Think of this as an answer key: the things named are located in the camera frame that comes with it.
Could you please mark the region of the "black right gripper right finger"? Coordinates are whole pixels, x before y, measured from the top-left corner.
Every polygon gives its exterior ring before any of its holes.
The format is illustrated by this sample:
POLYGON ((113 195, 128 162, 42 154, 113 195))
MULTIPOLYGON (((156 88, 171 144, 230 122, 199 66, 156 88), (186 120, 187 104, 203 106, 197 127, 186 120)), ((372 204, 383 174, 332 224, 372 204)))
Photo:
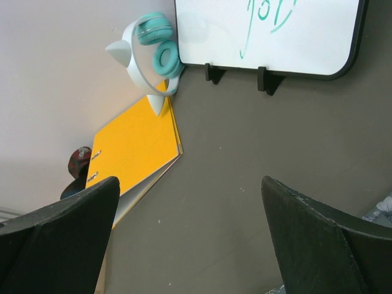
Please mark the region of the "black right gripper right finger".
POLYGON ((391 293, 391 228, 262 179, 283 285, 276 293, 391 293))

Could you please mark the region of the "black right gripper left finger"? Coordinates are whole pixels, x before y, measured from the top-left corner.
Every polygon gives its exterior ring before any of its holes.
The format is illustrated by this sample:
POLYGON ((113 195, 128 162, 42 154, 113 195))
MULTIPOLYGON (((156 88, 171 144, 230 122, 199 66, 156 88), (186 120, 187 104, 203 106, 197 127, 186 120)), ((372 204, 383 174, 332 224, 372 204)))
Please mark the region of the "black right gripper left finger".
POLYGON ((119 193, 111 176, 1 222, 1 293, 94 293, 119 193))

